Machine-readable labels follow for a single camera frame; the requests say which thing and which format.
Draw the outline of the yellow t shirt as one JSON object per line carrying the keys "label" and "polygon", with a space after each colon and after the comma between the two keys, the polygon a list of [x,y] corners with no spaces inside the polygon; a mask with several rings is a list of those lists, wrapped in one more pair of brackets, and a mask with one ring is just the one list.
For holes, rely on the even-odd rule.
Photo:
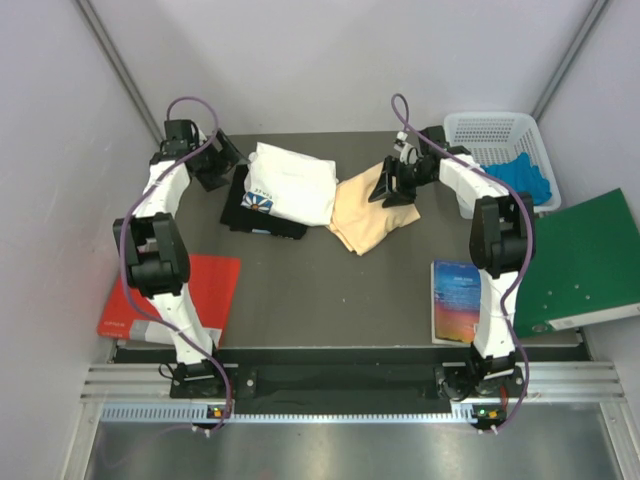
{"label": "yellow t shirt", "polygon": [[372,250],[395,229],[421,218],[413,204],[384,208],[381,201],[368,201],[381,171],[382,163],[378,163],[337,186],[328,229],[358,256]]}

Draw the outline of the black garment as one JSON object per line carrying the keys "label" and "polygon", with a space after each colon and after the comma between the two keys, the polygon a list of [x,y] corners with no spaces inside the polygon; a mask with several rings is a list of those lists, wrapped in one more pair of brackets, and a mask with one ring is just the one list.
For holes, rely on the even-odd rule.
{"label": "black garment", "polygon": [[249,199],[245,198],[244,181],[248,172],[246,165],[235,169],[220,223],[231,231],[300,240],[307,232],[305,225],[270,215],[272,202],[259,195],[250,194]]}

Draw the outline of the white t shirt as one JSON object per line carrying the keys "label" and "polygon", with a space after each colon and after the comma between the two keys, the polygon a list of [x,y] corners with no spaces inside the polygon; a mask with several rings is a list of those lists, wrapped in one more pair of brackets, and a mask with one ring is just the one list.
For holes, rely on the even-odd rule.
{"label": "white t shirt", "polygon": [[305,226],[327,226],[338,185],[336,162],[259,142],[249,155],[241,206]]}

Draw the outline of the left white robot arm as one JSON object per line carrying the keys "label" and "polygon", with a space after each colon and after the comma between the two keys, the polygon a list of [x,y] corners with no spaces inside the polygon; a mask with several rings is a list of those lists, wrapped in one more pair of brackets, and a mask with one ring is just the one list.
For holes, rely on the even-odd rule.
{"label": "left white robot arm", "polygon": [[218,189],[244,156],[221,129],[207,137],[186,119],[167,120],[164,128],[143,193],[125,217],[114,221],[113,234],[126,298],[139,293],[156,310],[148,318],[169,331],[177,360],[172,381],[192,383],[212,397],[226,387],[227,374],[213,362],[214,340],[191,299],[191,263],[175,216],[193,180],[207,191]]}

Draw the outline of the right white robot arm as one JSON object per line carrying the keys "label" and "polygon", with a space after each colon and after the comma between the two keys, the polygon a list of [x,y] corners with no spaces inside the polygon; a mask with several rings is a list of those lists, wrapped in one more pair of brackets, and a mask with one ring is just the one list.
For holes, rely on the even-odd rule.
{"label": "right white robot arm", "polygon": [[417,189],[439,182],[472,208],[470,258],[479,270],[480,316],[467,362],[467,384],[487,396],[515,371],[513,323],[517,290],[535,253],[533,199],[490,176],[468,150],[452,147],[444,128],[419,133],[420,147],[400,131],[397,156],[385,158],[370,203],[384,208],[412,204]]}

